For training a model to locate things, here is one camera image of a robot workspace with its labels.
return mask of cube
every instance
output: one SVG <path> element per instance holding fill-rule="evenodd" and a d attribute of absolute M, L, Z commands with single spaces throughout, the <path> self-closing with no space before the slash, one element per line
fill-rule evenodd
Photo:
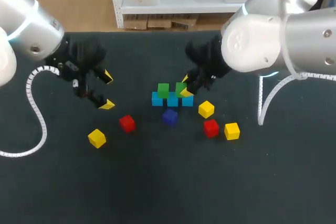
<path fill-rule="evenodd" d="M 182 98 L 182 106 L 192 107 L 194 105 L 194 96 Z"/>
<path fill-rule="evenodd" d="M 198 113 L 202 117 L 207 119 L 209 116 L 211 116 L 213 113 L 215 113 L 215 106 L 213 106 L 208 101 L 205 101 L 198 107 Z"/>
<path fill-rule="evenodd" d="M 238 127 L 237 123 L 228 123 L 225 125 L 224 133 L 226 136 L 226 139 L 228 140 L 236 140 L 239 138 L 240 135 L 240 129 Z"/>
<path fill-rule="evenodd" d="M 169 126 L 174 126 L 177 123 L 177 112 L 167 109 L 162 116 L 163 122 Z"/>
<path fill-rule="evenodd" d="M 169 83 L 159 83 L 157 85 L 157 96 L 161 99 L 168 99 L 169 98 Z"/>
<path fill-rule="evenodd" d="M 163 106 L 163 99 L 159 98 L 157 92 L 152 92 L 152 106 Z"/>
<path fill-rule="evenodd" d="M 168 107 L 178 107 L 179 99 L 176 97 L 175 92 L 169 92 L 169 98 L 167 99 Z"/>
<path fill-rule="evenodd" d="M 208 138 L 215 137 L 219 134 L 219 126 L 215 119 L 204 122 L 203 129 Z"/>
<path fill-rule="evenodd" d="M 95 129 L 89 135 L 90 143 L 96 147 L 97 149 L 100 148 L 104 143 L 106 143 L 105 135 L 99 130 Z"/>
<path fill-rule="evenodd" d="M 176 89 L 175 89 L 175 93 L 176 93 L 176 97 L 177 98 L 183 98 L 184 96 L 181 95 L 180 93 L 187 87 L 187 83 L 184 82 L 177 82 L 176 83 Z"/>
<path fill-rule="evenodd" d="M 126 133 L 135 131 L 135 121 L 130 115 L 126 115 L 123 118 L 119 119 L 119 123 Z"/>

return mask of dark blue cube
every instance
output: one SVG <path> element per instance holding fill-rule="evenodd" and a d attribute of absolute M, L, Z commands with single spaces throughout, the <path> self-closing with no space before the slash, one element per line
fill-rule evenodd
<path fill-rule="evenodd" d="M 177 123 L 177 112 L 167 109 L 162 116 L 163 122 L 169 126 L 174 126 Z"/>

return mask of white cable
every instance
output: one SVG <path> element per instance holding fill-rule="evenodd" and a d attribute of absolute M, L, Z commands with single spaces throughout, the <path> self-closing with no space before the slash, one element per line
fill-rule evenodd
<path fill-rule="evenodd" d="M 331 81 L 336 81 L 336 76 L 331 76 L 328 74 L 317 74 L 317 73 L 300 73 L 299 74 L 301 78 L 319 78 L 319 79 L 326 79 L 326 80 L 331 80 Z M 279 92 L 279 90 L 285 86 L 286 84 L 290 83 L 291 81 L 296 80 L 294 76 L 289 76 L 284 78 L 282 81 L 280 81 L 270 92 L 268 97 L 265 100 L 264 106 L 263 106 L 263 81 L 262 77 L 259 78 L 259 101 L 258 101 L 258 124 L 263 125 L 264 124 L 264 119 L 266 116 L 267 109 L 273 99 L 273 97 Z"/>
<path fill-rule="evenodd" d="M 23 156 L 28 156 L 34 152 L 36 152 L 37 150 L 39 150 L 45 143 L 46 139 L 47 139 L 47 125 L 46 122 L 44 121 L 44 118 L 40 112 L 40 110 L 38 109 L 33 95 L 32 95 L 32 85 L 31 83 L 33 82 L 33 79 L 35 78 L 35 76 L 43 71 L 50 71 L 56 75 L 59 75 L 59 70 L 57 68 L 51 67 L 51 66 L 43 66 L 43 67 L 38 67 L 37 69 L 35 69 L 30 76 L 28 77 L 27 83 L 26 83 L 26 94 L 27 94 L 27 98 L 28 101 L 31 105 L 31 107 L 33 108 L 34 112 L 36 113 L 36 116 L 38 118 L 38 120 L 40 121 L 41 124 L 41 128 L 42 128 L 42 137 L 40 142 L 32 149 L 30 149 L 29 151 L 26 152 L 21 152 L 21 153 L 9 153 L 9 152 L 2 152 L 0 151 L 0 156 L 4 156 L 4 157 L 23 157 Z"/>

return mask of yellow cube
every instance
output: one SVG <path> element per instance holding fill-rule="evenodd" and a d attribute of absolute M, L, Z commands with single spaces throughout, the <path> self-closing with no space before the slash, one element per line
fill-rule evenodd
<path fill-rule="evenodd" d="M 90 143 L 97 149 L 106 143 L 105 135 L 98 129 L 95 129 L 89 134 Z"/>
<path fill-rule="evenodd" d="M 224 133 L 226 139 L 228 140 L 236 140 L 239 138 L 240 130 L 237 123 L 228 123 L 225 125 Z"/>
<path fill-rule="evenodd" d="M 213 113 L 215 113 L 215 106 L 213 106 L 211 103 L 208 101 L 203 102 L 199 107 L 198 107 L 198 113 L 204 117 L 208 118 L 211 116 Z"/>

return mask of green cube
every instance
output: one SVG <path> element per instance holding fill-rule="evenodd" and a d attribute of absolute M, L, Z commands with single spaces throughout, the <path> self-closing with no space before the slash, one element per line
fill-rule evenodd
<path fill-rule="evenodd" d="M 177 98 L 184 98 L 183 95 L 180 93 L 187 87 L 187 83 L 185 82 L 177 82 L 176 83 L 176 97 Z"/>
<path fill-rule="evenodd" d="M 169 83 L 159 83 L 157 85 L 157 96 L 161 99 L 168 99 L 169 98 Z"/>

